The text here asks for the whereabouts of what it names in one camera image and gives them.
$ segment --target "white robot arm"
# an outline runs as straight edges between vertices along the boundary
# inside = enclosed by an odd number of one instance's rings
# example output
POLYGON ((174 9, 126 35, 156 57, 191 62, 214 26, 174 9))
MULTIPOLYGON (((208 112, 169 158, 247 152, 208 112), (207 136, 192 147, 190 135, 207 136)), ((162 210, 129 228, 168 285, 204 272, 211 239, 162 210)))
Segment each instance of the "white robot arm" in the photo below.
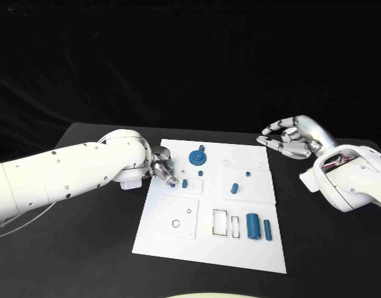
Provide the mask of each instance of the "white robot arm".
POLYGON ((172 161, 165 147, 151 148, 133 130, 110 132, 99 143, 66 147, 0 163, 0 221, 120 182, 123 189, 142 186, 158 176, 168 184, 172 161))
POLYGON ((301 174, 312 192, 321 191, 342 212, 368 203, 381 207, 381 153, 366 146, 338 145, 332 135, 308 116, 278 121, 262 132, 257 141, 295 159, 318 156, 314 167, 301 174), (286 128, 283 142, 266 135, 286 128))

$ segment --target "blue object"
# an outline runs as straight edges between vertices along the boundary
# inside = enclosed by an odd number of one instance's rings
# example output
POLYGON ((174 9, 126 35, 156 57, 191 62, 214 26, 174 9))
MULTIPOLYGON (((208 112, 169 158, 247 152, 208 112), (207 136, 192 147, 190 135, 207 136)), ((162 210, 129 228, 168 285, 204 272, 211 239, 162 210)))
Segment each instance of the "blue object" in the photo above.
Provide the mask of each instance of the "blue object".
POLYGON ((273 237, 272 237, 272 225, 269 224, 269 220, 267 219, 265 220, 265 236, 266 236, 266 239, 269 241, 273 240, 273 237))
POLYGON ((260 217, 256 213, 249 213, 247 218, 247 237, 249 239, 260 239, 260 217))
POLYGON ((200 146, 200 150, 191 152, 188 156, 188 160, 192 165, 203 166, 207 162, 207 154, 204 153, 205 147, 204 145, 200 146))
POLYGON ((231 193, 236 194, 239 191, 239 183, 233 184, 233 189, 231 189, 231 193))

